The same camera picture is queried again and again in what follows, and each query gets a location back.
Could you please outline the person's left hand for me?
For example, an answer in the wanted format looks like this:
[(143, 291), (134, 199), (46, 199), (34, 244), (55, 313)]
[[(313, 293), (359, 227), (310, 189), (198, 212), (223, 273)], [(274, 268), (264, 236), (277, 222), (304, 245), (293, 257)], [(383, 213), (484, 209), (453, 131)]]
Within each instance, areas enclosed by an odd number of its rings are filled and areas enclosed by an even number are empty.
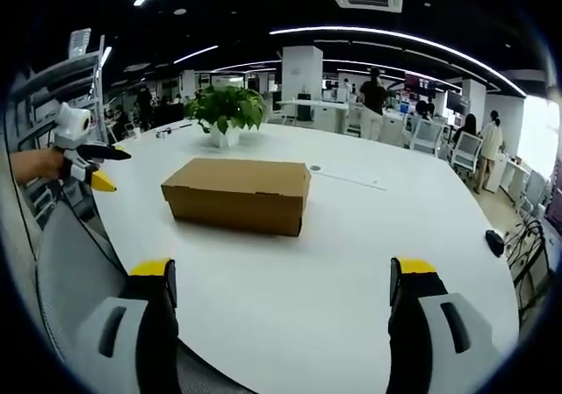
[(58, 179), (64, 156), (54, 148), (43, 148), (10, 154), (14, 180), (19, 185), (36, 179)]

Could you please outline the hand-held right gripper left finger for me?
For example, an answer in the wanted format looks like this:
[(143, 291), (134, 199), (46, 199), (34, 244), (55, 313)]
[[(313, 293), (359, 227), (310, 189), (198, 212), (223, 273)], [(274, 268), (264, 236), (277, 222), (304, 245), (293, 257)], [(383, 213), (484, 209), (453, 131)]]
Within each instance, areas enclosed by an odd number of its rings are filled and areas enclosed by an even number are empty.
[(93, 393), (178, 393), (176, 263), (143, 261), (77, 330), (77, 374)]

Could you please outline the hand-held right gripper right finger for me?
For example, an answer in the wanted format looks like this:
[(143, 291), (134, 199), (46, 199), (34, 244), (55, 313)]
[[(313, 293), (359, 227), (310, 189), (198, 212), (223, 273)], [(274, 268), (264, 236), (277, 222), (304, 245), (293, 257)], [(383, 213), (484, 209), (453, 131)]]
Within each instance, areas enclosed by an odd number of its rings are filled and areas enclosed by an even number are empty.
[(428, 262), (390, 265), (388, 393), (475, 393), (501, 356), (493, 328)]

